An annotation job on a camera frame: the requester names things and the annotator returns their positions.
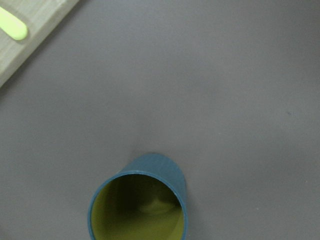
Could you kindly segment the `blue cup yellow inside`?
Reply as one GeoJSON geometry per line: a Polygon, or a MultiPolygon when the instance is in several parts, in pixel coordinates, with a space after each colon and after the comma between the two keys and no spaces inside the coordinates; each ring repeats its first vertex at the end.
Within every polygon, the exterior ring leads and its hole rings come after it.
{"type": "Polygon", "coordinates": [[[144,154],[103,182],[87,216],[92,240],[184,240],[187,188],[179,166],[165,155],[144,154]]]}

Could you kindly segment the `bamboo cutting board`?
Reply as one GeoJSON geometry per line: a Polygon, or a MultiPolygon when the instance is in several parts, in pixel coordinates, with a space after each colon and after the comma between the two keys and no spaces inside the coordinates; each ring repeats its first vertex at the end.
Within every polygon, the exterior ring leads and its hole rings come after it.
{"type": "Polygon", "coordinates": [[[77,0],[2,0],[0,2],[1,86],[77,3],[77,0]]]}

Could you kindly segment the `yellow plastic knife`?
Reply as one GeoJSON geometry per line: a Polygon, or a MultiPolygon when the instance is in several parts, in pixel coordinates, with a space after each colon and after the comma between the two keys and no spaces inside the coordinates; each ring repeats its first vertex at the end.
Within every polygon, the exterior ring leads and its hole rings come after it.
{"type": "Polygon", "coordinates": [[[28,36],[27,25],[2,7],[0,8],[0,28],[15,41],[24,40],[28,36]]]}

